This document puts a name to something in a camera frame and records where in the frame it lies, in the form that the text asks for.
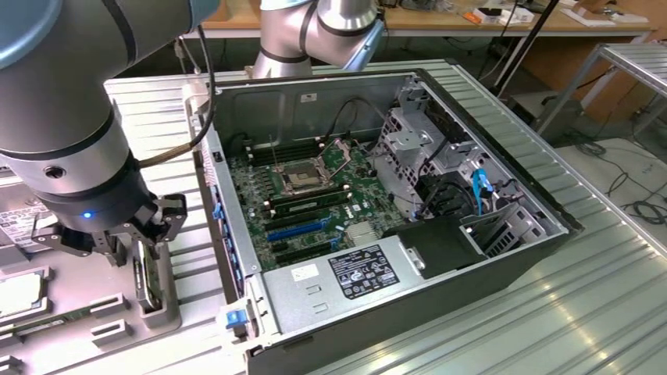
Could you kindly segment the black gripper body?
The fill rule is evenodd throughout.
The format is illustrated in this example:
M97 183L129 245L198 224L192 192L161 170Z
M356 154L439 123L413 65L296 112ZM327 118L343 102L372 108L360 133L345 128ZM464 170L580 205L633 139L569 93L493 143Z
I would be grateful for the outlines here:
M82 195L34 191L46 209L69 229L90 233L121 227L141 208L153 204L154 194L141 184L118 184Z

